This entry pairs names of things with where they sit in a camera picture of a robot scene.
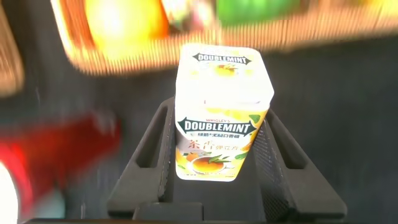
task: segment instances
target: red object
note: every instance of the red object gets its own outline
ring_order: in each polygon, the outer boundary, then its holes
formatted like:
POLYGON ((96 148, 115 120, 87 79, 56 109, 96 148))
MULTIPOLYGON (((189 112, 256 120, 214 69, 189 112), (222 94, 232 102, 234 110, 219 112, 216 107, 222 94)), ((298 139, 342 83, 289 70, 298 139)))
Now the red object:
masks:
POLYGON ((90 114, 64 124, 41 126, 0 140, 0 161, 17 185, 19 207, 32 204, 67 177, 118 148, 120 123, 90 114))

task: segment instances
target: wicker basket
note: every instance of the wicker basket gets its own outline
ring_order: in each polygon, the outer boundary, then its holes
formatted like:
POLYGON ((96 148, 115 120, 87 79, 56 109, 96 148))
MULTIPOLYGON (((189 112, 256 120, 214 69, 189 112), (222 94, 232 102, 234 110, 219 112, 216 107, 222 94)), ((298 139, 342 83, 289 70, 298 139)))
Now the wicker basket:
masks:
POLYGON ((0 4, 0 97, 16 93, 24 84, 24 69, 17 45, 0 4))
POLYGON ((330 3, 336 1, 323 0, 318 7, 310 7, 305 14, 288 19, 171 35, 150 41, 145 50, 130 46, 130 54, 111 58, 95 47, 82 0, 51 2, 69 60, 91 75, 127 75, 137 74, 133 71, 174 67, 178 65, 181 46, 187 42, 245 46, 261 51, 290 50, 391 34, 398 28, 398 17, 381 16, 380 11, 365 7, 331 7, 330 3))

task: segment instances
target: white lid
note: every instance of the white lid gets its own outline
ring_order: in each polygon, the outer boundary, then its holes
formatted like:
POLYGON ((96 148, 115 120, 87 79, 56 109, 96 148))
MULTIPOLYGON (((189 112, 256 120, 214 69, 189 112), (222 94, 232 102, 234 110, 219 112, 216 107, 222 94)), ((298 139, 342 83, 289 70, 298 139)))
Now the white lid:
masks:
POLYGON ((176 103, 268 108, 274 89, 261 55, 244 47, 186 44, 176 81, 176 103))
POLYGON ((0 223, 16 224, 18 196, 10 173, 0 162, 0 223))

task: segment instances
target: black holder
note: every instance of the black holder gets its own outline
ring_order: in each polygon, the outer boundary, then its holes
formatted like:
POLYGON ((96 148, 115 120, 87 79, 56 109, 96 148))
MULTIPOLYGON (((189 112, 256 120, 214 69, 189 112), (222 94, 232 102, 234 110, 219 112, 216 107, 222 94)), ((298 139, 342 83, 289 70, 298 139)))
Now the black holder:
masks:
POLYGON ((311 222, 340 221, 347 209, 272 110, 234 181, 179 179, 171 98, 150 122, 108 211, 136 220, 311 222))

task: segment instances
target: doublemint logo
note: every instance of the doublemint logo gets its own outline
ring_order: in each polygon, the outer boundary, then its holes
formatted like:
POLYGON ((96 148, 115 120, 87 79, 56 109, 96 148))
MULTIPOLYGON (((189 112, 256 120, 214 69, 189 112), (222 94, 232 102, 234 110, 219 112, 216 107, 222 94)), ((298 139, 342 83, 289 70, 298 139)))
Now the doublemint logo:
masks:
POLYGON ((184 118, 182 121, 179 121, 178 124, 185 133, 192 131, 219 131, 246 136, 256 130, 250 121, 247 123, 214 123, 193 121, 184 118))
POLYGON ((220 62, 234 62, 234 63, 243 63, 247 65, 251 60, 246 57, 231 57, 231 56, 219 56, 219 55, 208 55, 197 53, 192 56, 196 60, 200 61, 220 61, 220 62))

